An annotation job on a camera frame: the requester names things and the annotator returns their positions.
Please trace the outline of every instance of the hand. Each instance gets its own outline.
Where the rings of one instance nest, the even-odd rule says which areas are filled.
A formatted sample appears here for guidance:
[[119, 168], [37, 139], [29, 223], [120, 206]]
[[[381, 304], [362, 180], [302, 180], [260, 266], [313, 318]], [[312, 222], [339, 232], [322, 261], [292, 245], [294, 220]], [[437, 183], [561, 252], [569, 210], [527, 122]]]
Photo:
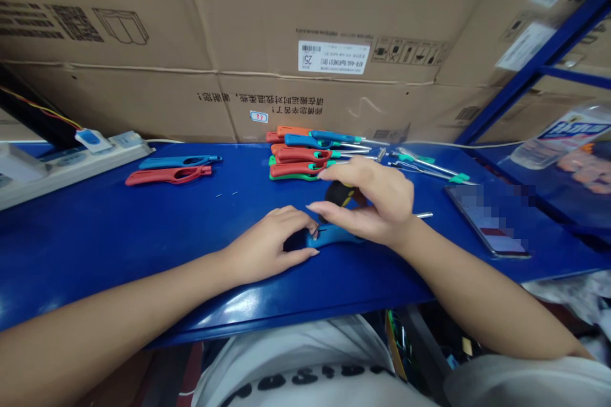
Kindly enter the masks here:
[[317, 235], [318, 224], [306, 213], [292, 205], [274, 209], [222, 250], [223, 257], [241, 284], [273, 277], [319, 253], [316, 248], [283, 250], [286, 239], [303, 228]]
[[357, 186], [374, 206], [348, 210], [332, 202], [314, 202], [307, 206], [310, 211], [354, 235], [395, 251], [401, 249], [409, 223], [415, 217], [412, 216], [414, 185], [399, 170], [356, 156], [347, 164], [322, 170], [318, 177]]

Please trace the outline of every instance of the cable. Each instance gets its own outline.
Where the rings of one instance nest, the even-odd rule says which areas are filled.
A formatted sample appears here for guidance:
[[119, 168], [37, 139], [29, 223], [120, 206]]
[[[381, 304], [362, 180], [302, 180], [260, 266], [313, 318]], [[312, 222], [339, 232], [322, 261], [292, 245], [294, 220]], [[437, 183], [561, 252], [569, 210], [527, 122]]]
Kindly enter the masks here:
[[415, 143], [423, 143], [423, 144], [438, 144], [441, 146], [454, 146], [456, 148], [465, 148], [465, 149], [480, 149], [480, 148], [500, 148], [501, 146], [511, 146], [511, 145], [515, 145], [515, 144], [520, 144], [520, 143], [524, 143], [524, 140], [519, 141], [519, 142], [511, 142], [511, 143], [501, 143], [498, 145], [483, 145], [483, 146], [469, 146], [469, 145], [459, 145], [456, 143], [442, 143], [442, 142], [426, 142], [426, 141], [418, 141], [418, 140], [411, 140], [409, 142], [403, 142], [401, 144], [415, 144]]
[[70, 120], [66, 118], [65, 116], [62, 116], [61, 114], [59, 114], [56, 111], [53, 111], [50, 108], [41, 107], [40, 105], [37, 105], [34, 102], [32, 102], [31, 100], [28, 100], [25, 97], [22, 97], [21, 95], [16, 94], [15, 92], [11, 91], [10, 89], [5, 88], [4, 86], [0, 86], [0, 90], [3, 92], [6, 92], [7, 94], [12, 95], [17, 100], [21, 100], [22, 102], [25, 102], [34, 108], [38, 108], [39, 110], [42, 110], [47, 116], [50, 116], [51, 118], [59, 119], [77, 130], [83, 130], [83, 127], [79, 123], [77, 123], [76, 121]]
[[145, 140], [147, 143], [184, 143], [178, 140], [167, 140], [167, 139], [152, 139], [152, 140]]

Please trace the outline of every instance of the right hand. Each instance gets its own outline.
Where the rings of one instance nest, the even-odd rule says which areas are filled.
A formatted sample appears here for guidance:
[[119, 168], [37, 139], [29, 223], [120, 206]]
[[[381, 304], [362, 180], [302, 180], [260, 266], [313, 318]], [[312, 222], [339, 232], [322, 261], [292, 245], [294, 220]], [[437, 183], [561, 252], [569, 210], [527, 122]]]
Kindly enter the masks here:
[[310, 211], [358, 237], [401, 249], [410, 222], [417, 218], [412, 215], [414, 185], [399, 170], [355, 156], [347, 164], [322, 170], [318, 177], [358, 187], [374, 206], [348, 210], [324, 201], [308, 205]]

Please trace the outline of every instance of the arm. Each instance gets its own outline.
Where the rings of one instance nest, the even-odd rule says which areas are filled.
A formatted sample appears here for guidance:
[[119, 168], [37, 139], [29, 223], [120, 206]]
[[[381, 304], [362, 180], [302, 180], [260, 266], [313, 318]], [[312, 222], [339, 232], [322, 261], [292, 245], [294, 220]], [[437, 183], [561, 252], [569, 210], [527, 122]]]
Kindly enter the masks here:
[[447, 313], [480, 343], [524, 359], [592, 359], [523, 288], [414, 217], [414, 188], [401, 172], [358, 157], [325, 169], [319, 177], [358, 186], [375, 207], [348, 210], [314, 202], [308, 208], [396, 251], [422, 276]]
[[224, 250], [39, 316], [0, 333], [0, 405], [75, 401], [202, 302], [317, 254], [284, 241], [317, 224], [293, 207], [270, 212]]

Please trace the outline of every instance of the left hand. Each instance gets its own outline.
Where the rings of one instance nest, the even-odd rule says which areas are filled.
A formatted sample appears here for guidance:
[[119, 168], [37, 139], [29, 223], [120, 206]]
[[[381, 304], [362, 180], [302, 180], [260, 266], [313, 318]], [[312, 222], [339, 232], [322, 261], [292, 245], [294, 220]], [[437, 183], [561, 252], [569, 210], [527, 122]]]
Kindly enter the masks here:
[[274, 209], [222, 250], [223, 257], [241, 284], [273, 277], [319, 253], [316, 248], [284, 251], [286, 239], [303, 228], [317, 235], [318, 224], [306, 213], [292, 205]]

